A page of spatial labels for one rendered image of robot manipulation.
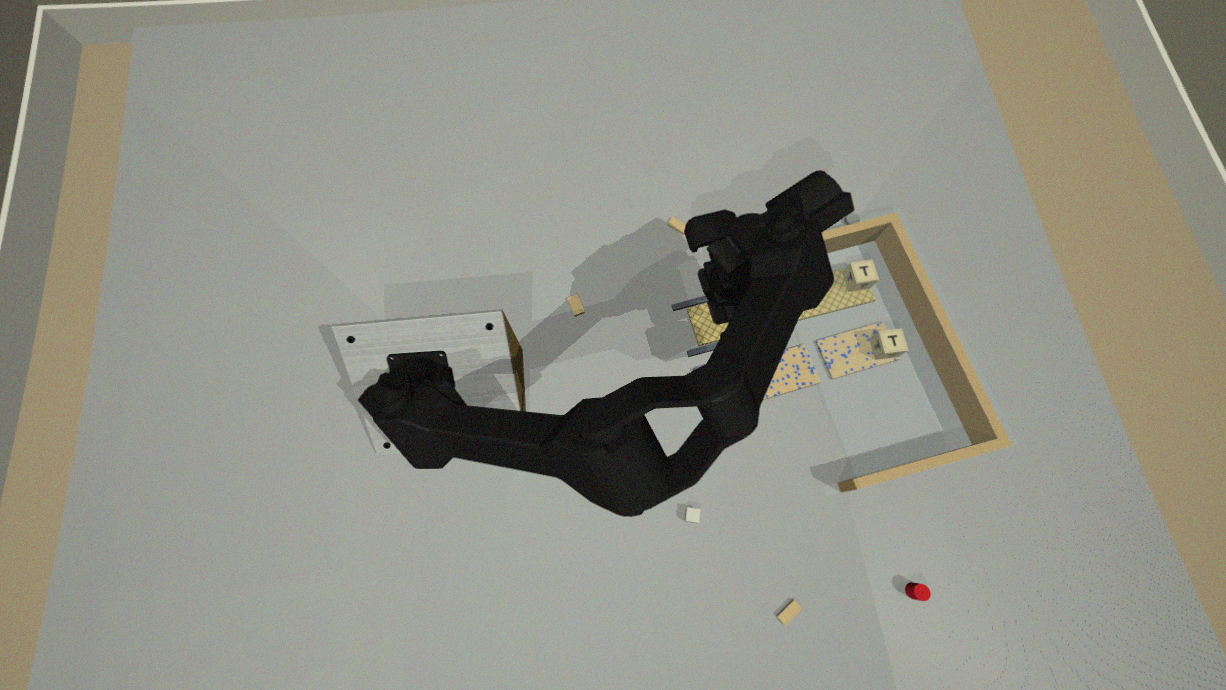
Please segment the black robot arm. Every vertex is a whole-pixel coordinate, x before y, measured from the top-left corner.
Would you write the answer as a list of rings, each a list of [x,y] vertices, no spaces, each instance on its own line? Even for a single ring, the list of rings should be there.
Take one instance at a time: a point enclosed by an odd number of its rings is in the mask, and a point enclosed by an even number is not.
[[[427,351],[389,354],[389,373],[358,401],[414,469],[452,458],[524,469],[639,516],[694,487],[723,449],[755,431],[801,314],[832,288],[821,232],[855,212],[851,192],[817,170],[765,205],[707,246],[727,278],[749,286],[707,363],[684,376],[638,377],[555,415],[465,404],[446,353]],[[667,457],[644,414],[695,406],[702,420]]]

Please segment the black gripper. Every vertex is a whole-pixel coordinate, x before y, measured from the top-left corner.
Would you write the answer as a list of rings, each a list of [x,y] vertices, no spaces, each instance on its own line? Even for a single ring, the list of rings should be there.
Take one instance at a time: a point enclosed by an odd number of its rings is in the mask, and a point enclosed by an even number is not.
[[[718,210],[688,221],[684,234],[690,251],[698,252],[698,248],[709,246],[723,237],[727,226],[736,217],[733,211]],[[707,298],[707,308],[714,324],[729,324],[749,284],[737,283],[727,278],[710,254],[709,257],[711,261],[702,263],[704,268],[698,271],[698,278]]]

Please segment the red cylinder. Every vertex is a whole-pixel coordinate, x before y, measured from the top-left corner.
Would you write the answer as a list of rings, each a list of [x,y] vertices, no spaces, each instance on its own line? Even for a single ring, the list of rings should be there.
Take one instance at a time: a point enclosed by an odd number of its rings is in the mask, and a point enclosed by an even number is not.
[[[926,585],[908,583],[905,592],[912,601],[928,601],[931,598],[931,591]]]

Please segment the yellow strip with green lattice pattern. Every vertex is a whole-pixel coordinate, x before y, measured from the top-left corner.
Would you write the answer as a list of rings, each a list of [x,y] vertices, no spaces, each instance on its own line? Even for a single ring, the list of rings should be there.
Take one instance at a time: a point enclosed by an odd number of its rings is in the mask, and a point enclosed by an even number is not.
[[[711,314],[707,308],[707,303],[698,306],[687,308],[688,316],[691,322],[691,328],[698,341],[698,346],[705,346],[709,343],[717,342],[720,335],[725,332],[727,324],[714,324]]]

